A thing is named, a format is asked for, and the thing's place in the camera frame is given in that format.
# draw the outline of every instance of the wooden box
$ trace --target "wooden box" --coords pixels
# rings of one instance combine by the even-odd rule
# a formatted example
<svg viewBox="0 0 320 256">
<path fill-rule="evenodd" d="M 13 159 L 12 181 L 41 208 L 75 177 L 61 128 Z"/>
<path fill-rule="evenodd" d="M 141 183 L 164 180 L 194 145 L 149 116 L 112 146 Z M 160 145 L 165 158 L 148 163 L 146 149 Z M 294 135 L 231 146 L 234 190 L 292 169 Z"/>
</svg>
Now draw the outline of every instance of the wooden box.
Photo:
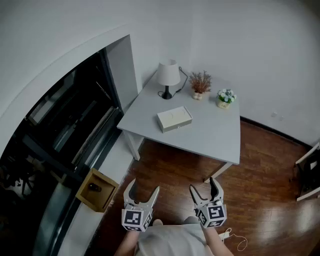
<svg viewBox="0 0 320 256">
<path fill-rule="evenodd" d="M 98 192 L 89 189 L 89 184 L 91 183 L 98 185 L 101 191 Z M 85 177 L 75 197 L 95 212 L 104 213 L 115 195 L 118 186 L 114 180 L 92 168 Z"/>
</svg>

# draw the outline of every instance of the white box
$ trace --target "white box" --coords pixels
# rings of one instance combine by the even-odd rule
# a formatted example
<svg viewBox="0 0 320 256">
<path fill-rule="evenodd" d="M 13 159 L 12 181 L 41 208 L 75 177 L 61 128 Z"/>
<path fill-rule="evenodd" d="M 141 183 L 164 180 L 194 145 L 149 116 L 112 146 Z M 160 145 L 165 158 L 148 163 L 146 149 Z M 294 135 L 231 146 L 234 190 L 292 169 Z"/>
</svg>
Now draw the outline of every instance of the white box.
<svg viewBox="0 0 320 256">
<path fill-rule="evenodd" d="M 185 106 L 156 114 L 163 133 L 192 123 L 192 115 Z"/>
</svg>

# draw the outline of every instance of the potted plant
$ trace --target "potted plant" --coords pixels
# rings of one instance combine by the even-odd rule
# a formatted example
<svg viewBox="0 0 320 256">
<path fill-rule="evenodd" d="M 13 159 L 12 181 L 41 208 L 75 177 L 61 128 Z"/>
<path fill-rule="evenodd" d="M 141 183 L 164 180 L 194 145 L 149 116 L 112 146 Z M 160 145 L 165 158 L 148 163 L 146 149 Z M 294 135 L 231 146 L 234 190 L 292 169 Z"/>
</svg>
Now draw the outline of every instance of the potted plant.
<svg viewBox="0 0 320 256">
<path fill-rule="evenodd" d="M 194 90 L 193 98 L 195 100 L 201 100 L 205 92 L 210 92 L 211 86 L 211 75 L 207 74 L 206 71 L 194 73 L 190 76 L 191 88 Z"/>
<path fill-rule="evenodd" d="M 217 93 L 216 105 L 222 109 L 228 109 L 230 104 L 235 101 L 237 95 L 231 89 L 219 90 Z"/>
</svg>

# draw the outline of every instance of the table lamp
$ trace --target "table lamp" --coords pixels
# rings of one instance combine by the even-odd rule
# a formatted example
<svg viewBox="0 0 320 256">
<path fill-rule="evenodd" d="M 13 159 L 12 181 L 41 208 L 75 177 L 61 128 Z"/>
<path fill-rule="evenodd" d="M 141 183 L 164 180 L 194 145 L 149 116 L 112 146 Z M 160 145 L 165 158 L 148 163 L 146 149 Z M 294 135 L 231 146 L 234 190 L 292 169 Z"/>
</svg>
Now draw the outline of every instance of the table lamp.
<svg viewBox="0 0 320 256">
<path fill-rule="evenodd" d="M 173 59 L 160 62 L 156 80 L 160 85 L 165 86 L 165 91 L 161 97 L 166 100 L 171 99 L 172 95 L 169 92 L 169 86 L 175 86 L 180 83 L 180 73 L 177 62 Z"/>
</svg>

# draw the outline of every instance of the small black object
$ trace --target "small black object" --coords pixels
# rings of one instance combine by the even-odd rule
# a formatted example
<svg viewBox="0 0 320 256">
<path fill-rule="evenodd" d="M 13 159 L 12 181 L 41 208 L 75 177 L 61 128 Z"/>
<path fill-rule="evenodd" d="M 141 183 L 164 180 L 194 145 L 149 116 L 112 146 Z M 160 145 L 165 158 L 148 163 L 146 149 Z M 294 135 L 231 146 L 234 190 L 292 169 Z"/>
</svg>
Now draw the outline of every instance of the small black object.
<svg viewBox="0 0 320 256">
<path fill-rule="evenodd" d="M 210 185 L 211 185 L 211 201 L 214 200 L 214 198 L 219 194 L 218 188 L 216 187 L 216 184 L 214 183 L 214 179 L 210 177 Z"/>
<path fill-rule="evenodd" d="M 94 183 L 89 183 L 88 188 L 91 191 L 101 192 L 102 188 Z"/>
<path fill-rule="evenodd" d="M 172 95 L 171 95 L 171 93 L 169 92 L 169 86 L 168 86 L 168 85 L 165 86 L 165 91 L 164 91 L 164 93 L 162 94 L 161 97 L 162 97 L 163 99 L 165 99 L 165 100 L 169 100 L 169 99 L 172 98 Z"/>
</svg>

